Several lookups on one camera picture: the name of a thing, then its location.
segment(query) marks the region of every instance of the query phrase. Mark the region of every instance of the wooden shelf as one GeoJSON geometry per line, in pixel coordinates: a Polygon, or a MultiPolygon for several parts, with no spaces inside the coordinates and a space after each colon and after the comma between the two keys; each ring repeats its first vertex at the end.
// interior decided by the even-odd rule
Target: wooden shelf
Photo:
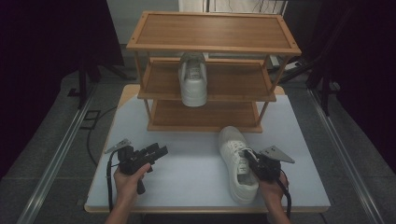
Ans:
{"type": "MultiPolygon", "coordinates": [[[[274,102],[271,80],[263,61],[206,60],[207,100],[274,102]]],[[[143,77],[139,99],[181,100],[179,58],[151,58],[143,77]]]]}
{"type": "Polygon", "coordinates": [[[141,87],[137,97],[145,101],[150,131],[219,132],[232,125],[241,132],[261,133],[285,66],[301,55],[282,16],[262,14],[145,11],[126,48],[134,52],[141,87]],[[142,51],[148,56],[145,72],[142,51]],[[180,59],[152,56],[192,51],[265,58],[206,59],[206,104],[188,107],[181,102],[180,59]],[[270,55],[284,56],[274,80],[265,67],[270,55]],[[148,100],[153,100],[151,109],[148,100]],[[265,102],[260,115],[256,102],[265,102]]]}
{"type": "Polygon", "coordinates": [[[145,11],[130,50],[301,54],[280,15],[145,11]]]}
{"type": "Polygon", "coordinates": [[[188,107],[180,101],[154,100],[149,131],[219,132],[232,125],[241,132],[261,133],[255,102],[207,102],[188,107]]]}

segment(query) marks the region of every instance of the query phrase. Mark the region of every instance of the white sneaker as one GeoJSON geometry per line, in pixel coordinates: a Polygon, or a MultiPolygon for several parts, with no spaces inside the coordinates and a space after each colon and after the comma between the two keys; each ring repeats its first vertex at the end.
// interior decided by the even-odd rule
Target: white sneaker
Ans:
{"type": "Polygon", "coordinates": [[[248,149],[246,140],[235,127],[228,126],[221,130],[219,150],[227,164],[231,195],[238,203],[251,203],[256,197],[259,183],[248,167],[244,149],[248,149]]]}
{"type": "Polygon", "coordinates": [[[178,70],[181,101],[186,106],[206,104],[206,66],[203,53],[186,52],[178,70]]]}

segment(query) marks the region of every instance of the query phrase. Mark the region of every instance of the black curtain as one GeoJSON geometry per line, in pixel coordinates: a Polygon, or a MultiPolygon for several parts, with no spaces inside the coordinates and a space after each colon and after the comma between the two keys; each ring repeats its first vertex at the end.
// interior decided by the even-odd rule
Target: black curtain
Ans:
{"type": "MultiPolygon", "coordinates": [[[[340,2],[327,1],[319,30],[340,10],[340,2]]],[[[356,8],[329,59],[332,79],[341,86],[337,98],[396,172],[396,7],[387,0],[351,2],[356,8]]]]}
{"type": "Polygon", "coordinates": [[[46,117],[62,78],[84,61],[123,65],[106,0],[0,2],[1,176],[46,117]]]}

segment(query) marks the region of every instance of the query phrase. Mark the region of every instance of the black cable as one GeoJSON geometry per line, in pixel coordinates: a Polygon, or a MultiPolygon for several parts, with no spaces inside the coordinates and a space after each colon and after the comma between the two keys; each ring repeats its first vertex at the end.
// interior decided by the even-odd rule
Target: black cable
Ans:
{"type": "Polygon", "coordinates": [[[107,162],[107,169],[106,169],[106,179],[107,179],[107,198],[108,198],[108,209],[110,212],[113,210],[113,186],[111,184],[111,162],[113,160],[114,153],[117,150],[111,152],[110,158],[107,162]]]}
{"type": "Polygon", "coordinates": [[[319,213],[321,218],[323,219],[324,224],[328,224],[326,217],[323,215],[323,213],[319,213]]]}
{"type": "MultiPolygon", "coordinates": [[[[114,107],[108,109],[105,113],[103,113],[101,116],[99,116],[98,121],[99,121],[104,115],[106,115],[108,112],[110,112],[110,111],[112,111],[113,109],[116,109],[116,108],[117,108],[117,107],[114,106],[114,107]]],[[[87,151],[88,151],[88,155],[90,156],[91,161],[93,162],[93,164],[94,164],[95,166],[98,166],[98,163],[97,163],[96,160],[93,158],[93,155],[92,155],[91,149],[90,149],[91,132],[92,132],[92,129],[90,129],[90,130],[88,131],[88,136],[87,136],[87,151]]]]}
{"type": "Polygon", "coordinates": [[[260,3],[260,2],[263,2],[264,0],[258,0],[257,1],[257,3],[256,3],[256,6],[254,6],[254,8],[253,8],[253,10],[251,10],[251,12],[254,12],[254,9],[256,9],[256,7],[257,7],[257,5],[260,3]]]}
{"type": "Polygon", "coordinates": [[[262,13],[265,13],[265,11],[268,9],[269,6],[270,6],[270,1],[268,0],[267,7],[265,8],[265,10],[262,13]]]}
{"type": "Polygon", "coordinates": [[[233,9],[231,8],[231,0],[228,0],[228,7],[230,8],[231,12],[233,12],[233,9]]]}
{"type": "Polygon", "coordinates": [[[275,11],[276,2],[277,2],[277,0],[275,0],[275,3],[274,3],[273,13],[274,13],[274,11],[275,11]]]}
{"type": "MultiPolygon", "coordinates": [[[[285,177],[286,177],[286,184],[288,184],[288,183],[289,183],[289,180],[288,180],[288,177],[286,176],[285,172],[284,172],[283,170],[280,170],[280,171],[283,173],[283,175],[285,175],[285,177]]],[[[290,196],[290,193],[289,193],[289,187],[286,187],[286,186],[282,183],[282,181],[280,181],[279,178],[276,178],[275,181],[276,181],[276,183],[280,186],[280,188],[283,190],[283,193],[285,194],[286,198],[288,199],[288,207],[287,207],[287,210],[286,210],[286,215],[288,216],[288,219],[290,219],[290,213],[291,213],[291,196],[290,196]]]]}

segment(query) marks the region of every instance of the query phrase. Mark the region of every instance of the white tabletop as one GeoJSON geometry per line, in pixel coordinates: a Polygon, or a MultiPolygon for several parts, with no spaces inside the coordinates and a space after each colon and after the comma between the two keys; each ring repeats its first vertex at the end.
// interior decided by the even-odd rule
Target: white tabletop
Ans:
{"type": "MultiPolygon", "coordinates": [[[[281,162],[290,182],[291,211],[324,212],[330,202],[312,160],[289,98],[277,95],[262,120],[263,133],[243,133],[256,151],[277,146],[295,160],[281,162]]],[[[258,103],[259,111],[263,103],[258,103]]],[[[124,138],[135,149],[158,143],[169,153],[152,166],[143,179],[146,192],[139,195],[135,212],[144,213],[257,213],[265,212],[258,193],[251,204],[236,203],[229,191],[227,167],[219,154],[218,133],[148,132],[148,116],[143,100],[132,98],[121,106],[113,121],[106,148],[124,138]]],[[[97,167],[85,209],[107,212],[106,163],[103,154],[97,167]]],[[[117,164],[117,155],[113,164],[117,164]]],[[[116,198],[113,181],[113,199],[116,198]]]]}

